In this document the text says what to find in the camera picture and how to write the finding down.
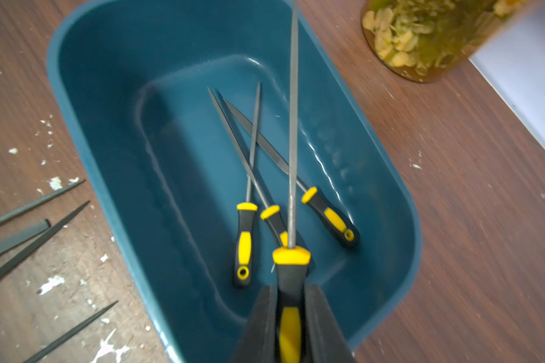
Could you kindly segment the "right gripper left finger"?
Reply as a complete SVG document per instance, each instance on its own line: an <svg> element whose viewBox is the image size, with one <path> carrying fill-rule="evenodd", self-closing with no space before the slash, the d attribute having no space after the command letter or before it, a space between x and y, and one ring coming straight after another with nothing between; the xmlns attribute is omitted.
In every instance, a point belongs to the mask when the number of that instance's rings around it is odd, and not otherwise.
<svg viewBox="0 0 545 363"><path fill-rule="evenodd" d="M277 289L263 286L231 362L276 362Z"/></svg>

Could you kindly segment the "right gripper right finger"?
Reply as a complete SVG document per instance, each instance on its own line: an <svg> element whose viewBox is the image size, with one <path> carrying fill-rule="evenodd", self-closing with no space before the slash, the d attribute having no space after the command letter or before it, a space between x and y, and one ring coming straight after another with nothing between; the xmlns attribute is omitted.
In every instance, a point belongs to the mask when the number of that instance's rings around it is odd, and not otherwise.
<svg viewBox="0 0 545 363"><path fill-rule="evenodd" d="M306 284L304 298L305 362L355 362L353 353L321 287Z"/></svg>

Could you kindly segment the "file tool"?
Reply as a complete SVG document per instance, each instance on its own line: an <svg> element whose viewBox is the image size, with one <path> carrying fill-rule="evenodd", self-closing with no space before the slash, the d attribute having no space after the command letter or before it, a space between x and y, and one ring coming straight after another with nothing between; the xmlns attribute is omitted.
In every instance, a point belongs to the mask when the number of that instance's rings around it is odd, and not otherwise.
<svg viewBox="0 0 545 363"><path fill-rule="evenodd" d="M102 315L104 315L108 310L114 307L117 303L118 303L118 300L114 301L113 303L99 310L98 312L88 317L84 321L80 322L77 326L71 328L68 332L61 335L58 339L50 343L48 346L42 348L39 352L35 353L30 358L25 360L24 363L37 363L43 358L47 357L48 354L50 354L52 351L56 350L59 346L66 343L69 339L71 339L72 337L80 333L80 331L88 327L90 324L92 324L92 322L99 319Z"/></svg>
<svg viewBox="0 0 545 363"><path fill-rule="evenodd" d="M257 84L256 100L254 106L253 126L258 126L260 115L261 82ZM251 132L251 146L249 154L250 167L254 167L256 150L256 132ZM234 259L233 284L237 288L246 288L251 284L253 226L257 213L257 205L251 202L253 183L248 177L246 189L246 201L237 205L239 216L239 228L236 238L236 255Z"/></svg>
<svg viewBox="0 0 545 363"><path fill-rule="evenodd" d="M0 240L0 255L43 233L50 226L51 224L48 219L44 219L41 222L36 223L35 225L31 225L30 227L25 228L23 231L20 231L15 235L7 237L4 240Z"/></svg>
<svg viewBox="0 0 545 363"><path fill-rule="evenodd" d="M213 93L213 91L210 88L207 88L207 89L208 89L208 92L210 93L210 98L213 101L214 106L216 107L216 111L219 114L219 117L226 128L226 131L230 137L230 140L232 141L235 147L235 150L237 154L239 155L239 159L241 160L242 165L244 166L247 172L248 178L251 181L251 184L256 188L256 191L259 194L260 199L263 201L263 204L266 207L266 210L264 210L260 214L260 218L267 223L270 230L274 234L279 246L287 248L289 244L289 235L288 235L286 224L284 223L282 219L279 205L269 203L268 199L265 196L265 193L263 192L262 187L260 187L257 179L255 178L252 168L245 157L245 153L242 151L241 145L239 144L239 141L236 138L236 134L233 132L233 129L223 111L223 108L220 106L219 101L216 99L216 95Z"/></svg>
<svg viewBox="0 0 545 363"><path fill-rule="evenodd" d="M65 216L61 221L55 224L53 227L47 229L36 240L22 249L17 255L12 257L3 266L0 267L0 279L4 278L13 268L22 263L28 256L39 249L45 242L51 237L57 234L66 224L68 224L76 215L78 215L85 207L90 204L90 201L86 201L84 204L77 207L69 215Z"/></svg>
<svg viewBox="0 0 545 363"><path fill-rule="evenodd" d="M298 4L292 6L289 102L289 200L288 246L276 249L277 268L277 346L281 362L299 362L303 355L304 281L311 254L297 245L298 177Z"/></svg>
<svg viewBox="0 0 545 363"><path fill-rule="evenodd" d="M41 206L41 205L43 205L43 204L45 204L45 203L47 203L47 202L49 202L51 200L63 195L64 193L72 190L73 188L83 184L85 181L86 180L83 179L83 180L80 180L78 182L72 183L72 184L70 184L70 185L68 185L66 187L63 187L62 189L59 189L57 191L53 191L49 195L42 196L41 198L38 198L38 199L36 199L36 200L26 204L26 205L23 205L22 207L19 207L19 208L15 209L15 210L12 210L11 212L8 212L8 213L0 216L0 225L2 225L4 223L18 217L21 214L24 214L24 213L26 213L26 212L28 212L28 211L36 208L36 207L39 207L39 206Z"/></svg>
<svg viewBox="0 0 545 363"><path fill-rule="evenodd" d="M257 133L257 143L266 152L266 154L272 159L272 161L284 172L289 174L289 165L281 154L268 142L268 140ZM349 217L345 217L337 208L333 207L330 202L325 199L321 190L314 186L309 188L298 177L297 186L302 190L303 196L301 202L311 210L313 210L325 227L332 233L332 235L340 242L343 247L353 249L358 245L359 232L354 226Z"/></svg>

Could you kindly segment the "teal plastic storage box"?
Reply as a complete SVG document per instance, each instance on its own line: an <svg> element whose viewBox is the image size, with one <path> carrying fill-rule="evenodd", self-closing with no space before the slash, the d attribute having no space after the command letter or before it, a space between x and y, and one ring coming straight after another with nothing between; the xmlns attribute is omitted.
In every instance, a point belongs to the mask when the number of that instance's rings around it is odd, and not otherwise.
<svg viewBox="0 0 545 363"><path fill-rule="evenodd" d="M233 285L247 176L211 100L289 153L288 1L90 1L48 51L48 78L130 274L174 362L228 362L276 248L255 224L249 287ZM298 175L360 233L343 248L300 205L298 243L351 349L410 291L422 252L413 198L347 84L299 20Z"/></svg>

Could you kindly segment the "amber vase with plants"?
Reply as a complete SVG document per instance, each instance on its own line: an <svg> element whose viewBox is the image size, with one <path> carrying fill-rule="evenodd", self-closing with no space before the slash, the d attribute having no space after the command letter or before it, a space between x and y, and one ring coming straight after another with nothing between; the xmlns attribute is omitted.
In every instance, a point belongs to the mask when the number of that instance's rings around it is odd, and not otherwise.
<svg viewBox="0 0 545 363"><path fill-rule="evenodd" d="M433 83L515 23L536 1L367 1L363 35L391 71Z"/></svg>

